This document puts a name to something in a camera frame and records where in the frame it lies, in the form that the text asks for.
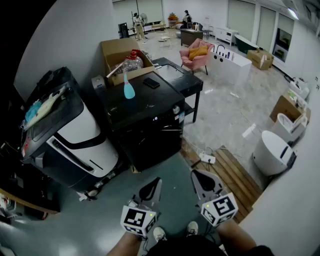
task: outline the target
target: faucet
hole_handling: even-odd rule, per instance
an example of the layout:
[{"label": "faucet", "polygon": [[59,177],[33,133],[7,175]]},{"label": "faucet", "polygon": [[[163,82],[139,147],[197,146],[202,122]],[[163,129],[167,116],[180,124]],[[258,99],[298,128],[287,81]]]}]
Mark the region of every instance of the faucet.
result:
[{"label": "faucet", "polygon": [[219,44],[218,47],[216,48],[216,52],[215,52],[216,54],[218,53],[219,46],[222,46],[224,49],[226,49],[222,44]]}]

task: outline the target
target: yellow cushion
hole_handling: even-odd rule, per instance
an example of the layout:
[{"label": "yellow cushion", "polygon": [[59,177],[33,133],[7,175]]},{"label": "yellow cushion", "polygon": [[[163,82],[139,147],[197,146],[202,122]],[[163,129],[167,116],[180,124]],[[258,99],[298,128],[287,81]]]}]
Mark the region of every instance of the yellow cushion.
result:
[{"label": "yellow cushion", "polygon": [[190,49],[189,60],[192,61],[196,56],[207,55],[207,53],[208,53],[208,45]]}]

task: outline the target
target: power strip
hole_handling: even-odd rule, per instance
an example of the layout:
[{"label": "power strip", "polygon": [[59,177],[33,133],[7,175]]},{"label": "power strip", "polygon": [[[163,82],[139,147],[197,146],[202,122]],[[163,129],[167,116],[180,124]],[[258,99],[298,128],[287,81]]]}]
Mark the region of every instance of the power strip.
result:
[{"label": "power strip", "polygon": [[210,164],[214,164],[216,162],[216,158],[212,155],[200,153],[199,157],[201,158],[201,161],[205,163],[209,163],[209,160],[210,160]]}]

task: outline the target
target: pink armchair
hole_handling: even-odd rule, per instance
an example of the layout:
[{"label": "pink armchair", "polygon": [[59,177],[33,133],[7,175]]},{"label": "pink armchair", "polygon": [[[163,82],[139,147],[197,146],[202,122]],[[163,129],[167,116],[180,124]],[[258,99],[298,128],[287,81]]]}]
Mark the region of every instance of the pink armchair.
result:
[{"label": "pink armchair", "polygon": [[[189,60],[189,49],[193,49],[193,48],[198,48],[201,46],[208,46],[208,53],[207,55],[203,55],[203,56],[197,56],[195,57],[192,61]],[[211,49],[214,47],[214,44],[205,42],[199,38],[197,38],[190,46],[188,49],[183,49],[180,51],[180,56],[181,56],[181,60],[182,60],[182,65],[185,65],[187,68],[192,70],[192,74],[194,73],[195,70],[205,66],[205,71],[206,74],[208,75],[208,71],[207,71],[207,64],[209,62],[209,56],[210,56],[210,51]]]}]

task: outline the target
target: white bathtub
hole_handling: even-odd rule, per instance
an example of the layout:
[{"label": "white bathtub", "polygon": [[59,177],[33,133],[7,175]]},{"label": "white bathtub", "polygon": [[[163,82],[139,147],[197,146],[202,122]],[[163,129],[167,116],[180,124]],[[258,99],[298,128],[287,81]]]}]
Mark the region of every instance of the white bathtub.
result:
[{"label": "white bathtub", "polygon": [[214,48],[210,54],[210,75],[215,78],[223,79],[230,84],[241,85],[248,79],[251,68],[251,60],[233,52],[224,49],[222,46],[218,48],[218,44],[214,44]]}]

